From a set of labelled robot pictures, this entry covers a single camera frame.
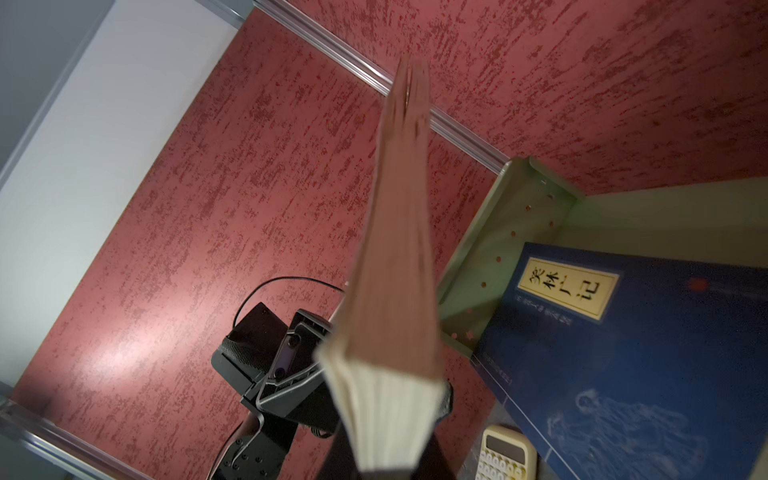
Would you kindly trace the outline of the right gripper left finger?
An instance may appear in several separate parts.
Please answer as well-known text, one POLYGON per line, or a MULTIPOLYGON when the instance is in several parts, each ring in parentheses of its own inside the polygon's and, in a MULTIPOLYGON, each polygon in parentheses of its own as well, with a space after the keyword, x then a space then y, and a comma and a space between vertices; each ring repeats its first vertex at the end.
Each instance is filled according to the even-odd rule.
POLYGON ((315 476, 316 480, 358 480, 360 474, 343 424, 333 436, 332 445, 315 476))

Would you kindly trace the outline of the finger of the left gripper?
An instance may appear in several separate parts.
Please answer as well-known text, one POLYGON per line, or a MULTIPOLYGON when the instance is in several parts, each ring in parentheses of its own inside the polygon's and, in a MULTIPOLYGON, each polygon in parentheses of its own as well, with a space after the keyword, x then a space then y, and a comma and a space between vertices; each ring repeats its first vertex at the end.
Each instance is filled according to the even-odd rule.
POLYGON ((333 434, 340 417, 315 350, 331 333, 331 324, 300 309, 282 340, 258 396, 262 412, 333 434))

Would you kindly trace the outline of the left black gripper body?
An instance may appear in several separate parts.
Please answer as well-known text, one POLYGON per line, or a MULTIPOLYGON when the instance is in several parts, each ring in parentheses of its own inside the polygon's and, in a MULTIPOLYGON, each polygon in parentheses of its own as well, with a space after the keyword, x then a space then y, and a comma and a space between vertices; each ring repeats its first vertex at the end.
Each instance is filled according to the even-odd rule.
POLYGON ((219 451, 210 479, 276 479, 300 426, 333 435, 336 408, 313 358, 331 329, 303 309, 285 324, 262 303, 236 323, 211 364, 248 415, 219 451))

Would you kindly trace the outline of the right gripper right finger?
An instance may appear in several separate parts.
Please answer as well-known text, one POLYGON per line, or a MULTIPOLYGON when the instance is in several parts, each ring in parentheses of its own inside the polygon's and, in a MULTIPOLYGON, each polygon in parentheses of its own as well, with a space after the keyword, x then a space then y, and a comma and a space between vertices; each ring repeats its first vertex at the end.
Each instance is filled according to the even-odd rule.
POLYGON ((412 480, 455 480, 447 459, 440 448, 437 437, 433 434, 428 441, 420 462, 411 476, 412 480))

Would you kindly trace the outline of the blue book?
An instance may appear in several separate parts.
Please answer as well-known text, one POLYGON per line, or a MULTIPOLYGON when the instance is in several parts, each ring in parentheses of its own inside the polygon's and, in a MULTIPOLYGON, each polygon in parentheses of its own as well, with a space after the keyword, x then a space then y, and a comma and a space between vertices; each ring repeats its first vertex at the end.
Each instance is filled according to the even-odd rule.
POLYGON ((319 362, 365 479, 407 479, 446 391, 430 237, 427 63, 402 58, 382 111, 376 171, 348 290, 319 362))
POLYGON ((528 243, 472 362, 562 479, 747 479, 767 272, 528 243))

